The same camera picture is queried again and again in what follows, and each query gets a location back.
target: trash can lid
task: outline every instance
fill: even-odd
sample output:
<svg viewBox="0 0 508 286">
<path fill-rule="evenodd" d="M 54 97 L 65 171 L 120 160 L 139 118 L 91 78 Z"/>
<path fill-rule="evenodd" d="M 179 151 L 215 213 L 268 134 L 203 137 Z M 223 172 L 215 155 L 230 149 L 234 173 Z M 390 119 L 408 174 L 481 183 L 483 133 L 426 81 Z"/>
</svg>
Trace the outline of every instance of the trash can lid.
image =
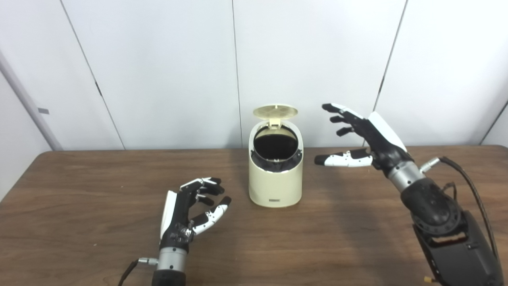
<svg viewBox="0 0 508 286">
<path fill-rule="evenodd" d="M 260 119 L 288 119 L 298 114 L 296 108 L 285 104 L 270 104 L 254 109 L 254 115 Z"/>
</svg>

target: white wall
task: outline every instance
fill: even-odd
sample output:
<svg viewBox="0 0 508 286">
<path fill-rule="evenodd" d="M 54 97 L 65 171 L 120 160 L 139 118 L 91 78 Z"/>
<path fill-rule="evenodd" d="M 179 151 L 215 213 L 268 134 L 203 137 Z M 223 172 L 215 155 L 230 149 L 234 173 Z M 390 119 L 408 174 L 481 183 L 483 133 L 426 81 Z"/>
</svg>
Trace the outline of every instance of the white wall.
<svg viewBox="0 0 508 286">
<path fill-rule="evenodd" d="M 373 110 L 405 1 L 63 3 L 126 148 L 170 149 L 245 147 L 269 103 L 307 147 L 360 145 L 320 106 Z M 506 14 L 409 0 L 375 107 L 407 145 L 480 142 L 508 100 Z M 0 65 L 63 149 L 122 149 L 59 2 L 0 0 Z"/>
<path fill-rule="evenodd" d="M 508 108 L 505 108 L 492 129 L 483 140 L 483 145 L 502 145 L 508 147 Z"/>
<path fill-rule="evenodd" d="M 479 144 L 508 100 L 508 2 L 409 0 L 376 111 L 407 145 Z"/>
<path fill-rule="evenodd" d="M 49 145 L 0 73 L 0 201 Z"/>
<path fill-rule="evenodd" d="M 234 1 L 243 145 L 262 105 L 296 107 L 295 123 L 308 147 L 360 146 L 335 135 L 323 103 L 365 116 L 373 108 L 404 0 Z"/>
<path fill-rule="evenodd" d="M 0 53 L 64 150 L 123 149 L 59 1 L 0 0 Z"/>
<path fill-rule="evenodd" d="M 64 0 L 127 149 L 240 147 L 230 0 Z"/>
</svg>

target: trash can opening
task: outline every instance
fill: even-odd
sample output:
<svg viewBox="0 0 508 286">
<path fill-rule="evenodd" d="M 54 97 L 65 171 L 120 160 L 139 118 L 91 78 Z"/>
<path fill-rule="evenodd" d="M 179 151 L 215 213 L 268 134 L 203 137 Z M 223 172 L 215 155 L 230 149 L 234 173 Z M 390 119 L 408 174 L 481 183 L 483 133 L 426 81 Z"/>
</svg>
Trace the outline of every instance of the trash can opening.
<svg viewBox="0 0 508 286">
<path fill-rule="evenodd" d="M 254 137 L 254 150 L 265 160 L 284 161 L 298 150 L 296 134 L 282 125 L 280 129 L 261 128 Z"/>
</svg>

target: open lid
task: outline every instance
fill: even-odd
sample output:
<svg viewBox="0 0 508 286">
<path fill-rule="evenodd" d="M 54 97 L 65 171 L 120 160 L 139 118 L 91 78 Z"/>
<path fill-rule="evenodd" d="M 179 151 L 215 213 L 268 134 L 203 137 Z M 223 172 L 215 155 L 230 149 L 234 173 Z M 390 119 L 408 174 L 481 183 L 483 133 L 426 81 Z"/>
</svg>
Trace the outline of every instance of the open lid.
<svg viewBox="0 0 508 286">
<path fill-rule="evenodd" d="M 298 110 L 285 104 L 270 104 L 254 109 L 253 113 L 260 119 L 269 120 L 270 129 L 280 129 L 280 120 L 297 115 Z"/>
</svg>

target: robotic arm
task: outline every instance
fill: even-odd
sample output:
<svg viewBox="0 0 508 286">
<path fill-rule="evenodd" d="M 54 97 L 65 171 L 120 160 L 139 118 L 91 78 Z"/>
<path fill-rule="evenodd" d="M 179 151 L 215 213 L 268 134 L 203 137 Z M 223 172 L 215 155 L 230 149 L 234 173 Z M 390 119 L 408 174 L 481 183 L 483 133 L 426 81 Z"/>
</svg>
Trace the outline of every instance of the robotic arm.
<svg viewBox="0 0 508 286">
<path fill-rule="evenodd" d="M 369 118 L 339 104 L 324 104 L 323 109 L 337 113 L 332 123 L 347 123 L 337 131 L 344 136 L 354 132 L 365 139 L 370 152 L 364 149 L 318 155 L 314 162 L 324 166 L 360 167 L 373 165 L 383 171 L 400 192 L 402 203 L 410 210 L 413 229 L 435 279 L 443 286 L 501 286 L 502 270 L 497 257 L 492 231 L 485 210 L 472 182 L 465 172 L 450 159 L 434 158 L 418 168 L 406 147 L 390 126 L 373 112 Z M 444 162 L 468 181 L 479 203 L 487 225 L 492 249 L 470 212 L 464 211 L 456 199 L 445 194 L 425 176 L 433 165 Z"/>
<path fill-rule="evenodd" d="M 152 277 L 152 286 L 185 286 L 185 260 L 189 243 L 205 230 L 212 227 L 226 212 L 231 198 L 225 196 L 217 206 L 194 218 L 188 218 L 189 208 L 196 202 L 213 206 L 214 201 L 205 194 L 224 193 L 218 178 L 200 178 L 180 186 L 179 192 L 168 191 L 161 223 L 159 258 L 140 258 L 133 261 L 122 275 L 118 286 L 138 263 L 157 265 Z"/>
</svg>

